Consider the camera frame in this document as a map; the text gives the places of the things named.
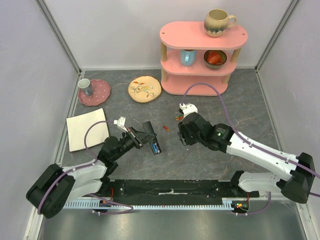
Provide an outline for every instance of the white wall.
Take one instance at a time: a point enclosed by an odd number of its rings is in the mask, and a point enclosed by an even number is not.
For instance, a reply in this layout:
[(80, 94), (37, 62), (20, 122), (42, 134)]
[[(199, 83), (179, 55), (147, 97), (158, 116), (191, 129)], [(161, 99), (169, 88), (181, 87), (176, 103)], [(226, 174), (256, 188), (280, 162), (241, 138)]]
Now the white wall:
[[(320, 173), (320, 1), (300, 1), (260, 71), (284, 151), (313, 156)], [(315, 179), (312, 192), (320, 193)], [(310, 196), (320, 227), (320, 199)]]
[(0, 235), (21, 240), (25, 196), (53, 162), (76, 73), (33, 0), (3, 1), (0, 22)]
[(257, 64), (290, 0), (46, 0), (81, 68), (160, 67), (162, 26), (203, 21), (225, 9), (246, 28), (249, 39), (238, 66)]

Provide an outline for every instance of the white square plate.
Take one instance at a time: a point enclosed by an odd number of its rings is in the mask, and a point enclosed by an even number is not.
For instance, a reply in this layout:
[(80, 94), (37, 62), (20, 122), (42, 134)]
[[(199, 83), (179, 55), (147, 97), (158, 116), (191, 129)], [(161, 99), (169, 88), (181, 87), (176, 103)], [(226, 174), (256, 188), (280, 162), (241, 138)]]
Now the white square plate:
[[(69, 151), (74, 152), (85, 149), (84, 140), (87, 130), (96, 122), (105, 120), (106, 117), (103, 108), (67, 118), (66, 127), (68, 130)], [(109, 137), (107, 123), (99, 123), (88, 133), (86, 144), (88, 148), (90, 148), (103, 143), (107, 137)]]

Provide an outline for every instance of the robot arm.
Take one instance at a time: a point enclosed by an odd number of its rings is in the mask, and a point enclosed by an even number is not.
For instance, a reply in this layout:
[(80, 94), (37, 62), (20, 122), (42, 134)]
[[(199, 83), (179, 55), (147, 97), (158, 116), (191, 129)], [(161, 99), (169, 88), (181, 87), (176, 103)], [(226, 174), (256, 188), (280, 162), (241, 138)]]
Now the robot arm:
[[(315, 170), (313, 158), (310, 155), (303, 152), (300, 156), (296, 156), (281, 152), (239, 132), (238, 134), (251, 143), (247, 144), (230, 126), (222, 123), (212, 126), (197, 113), (194, 105), (180, 105), (180, 109), (184, 119), (178, 124), (178, 135), (184, 145), (201, 143), (212, 151), (242, 157), (270, 171), (267, 173), (237, 171), (234, 177), (241, 189), (246, 192), (281, 191), (285, 197), (294, 202), (303, 204), (307, 202), (315, 176), (288, 160)], [(276, 155), (285, 157), (287, 161), (279, 159)]]
[(63, 176), (45, 198), (40, 212), (46, 218), (52, 218), (60, 212), (65, 203), (98, 192), (103, 183), (108, 182), (108, 176), (117, 168), (116, 161), (126, 152), (132, 148), (140, 149), (147, 143), (150, 143), (150, 145), (158, 143), (149, 121), (142, 124), (145, 132), (135, 130), (133, 127), (125, 128), (124, 122), (124, 117), (114, 121), (117, 127), (123, 131), (122, 138), (117, 139), (115, 136), (106, 138), (97, 156), (97, 162), (92, 160), (91, 162), (64, 168), (57, 164), (50, 165), (29, 189), (26, 198), (38, 208), (53, 182), (67, 171), (74, 170)]

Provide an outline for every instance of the beige speckled mug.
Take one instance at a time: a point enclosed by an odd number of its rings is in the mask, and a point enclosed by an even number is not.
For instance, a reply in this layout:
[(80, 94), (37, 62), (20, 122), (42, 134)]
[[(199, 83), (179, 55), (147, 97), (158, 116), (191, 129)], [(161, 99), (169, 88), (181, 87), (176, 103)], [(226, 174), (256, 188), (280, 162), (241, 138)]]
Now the beige speckled mug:
[[(234, 19), (234, 22), (229, 24), (229, 20)], [(227, 28), (231, 28), (237, 24), (237, 18), (234, 15), (229, 15), (225, 10), (213, 9), (204, 20), (204, 29), (210, 37), (221, 36)]]

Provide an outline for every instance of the gray cup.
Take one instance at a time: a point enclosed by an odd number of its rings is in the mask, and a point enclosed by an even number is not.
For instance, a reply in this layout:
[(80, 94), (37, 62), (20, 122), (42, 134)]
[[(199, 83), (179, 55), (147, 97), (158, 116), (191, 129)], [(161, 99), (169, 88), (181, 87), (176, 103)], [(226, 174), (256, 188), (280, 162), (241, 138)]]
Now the gray cup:
[(88, 78), (83, 78), (78, 82), (78, 87), (85, 93), (85, 95), (90, 96), (94, 93), (92, 85)]

